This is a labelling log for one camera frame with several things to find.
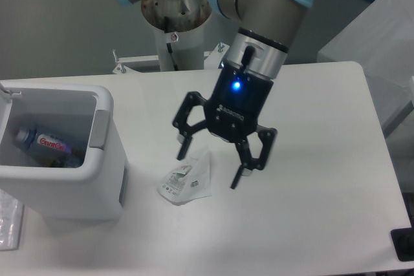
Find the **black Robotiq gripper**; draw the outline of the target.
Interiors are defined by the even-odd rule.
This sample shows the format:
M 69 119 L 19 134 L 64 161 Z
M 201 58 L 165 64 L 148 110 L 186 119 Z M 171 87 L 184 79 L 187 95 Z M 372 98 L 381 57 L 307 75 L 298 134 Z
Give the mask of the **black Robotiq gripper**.
M 241 164 L 231 189 L 235 189 L 244 170 L 264 170 L 278 131 L 258 125 L 258 117 L 274 82 L 224 64 L 209 100 L 197 91 L 188 92 L 178 109 L 172 126 L 179 130 L 181 148 L 177 160 L 183 160 L 190 148 L 193 135 L 205 128 L 210 133 L 234 143 Z M 196 106 L 204 106 L 205 120 L 188 124 L 188 117 Z M 262 143 L 258 158 L 252 156 L 247 136 L 257 133 Z

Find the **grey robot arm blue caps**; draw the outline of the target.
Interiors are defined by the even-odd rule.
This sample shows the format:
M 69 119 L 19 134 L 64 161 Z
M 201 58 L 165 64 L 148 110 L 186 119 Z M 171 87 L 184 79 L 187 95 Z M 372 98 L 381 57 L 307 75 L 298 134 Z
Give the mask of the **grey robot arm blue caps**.
M 260 126 L 258 118 L 274 80 L 307 10 L 314 0 L 117 0 L 141 4 L 146 21 L 159 31 L 157 53 L 165 71 L 198 69 L 204 52 L 186 34 L 203 27 L 212 12 L 240 22 L 209 99 L 187 93 L 174 120 L 181 148 L 188 152 L 193 135 L 203 129 L 236 146 L 241 164 L 232 186 L 246 171 L 267 164 L 277 131 Z

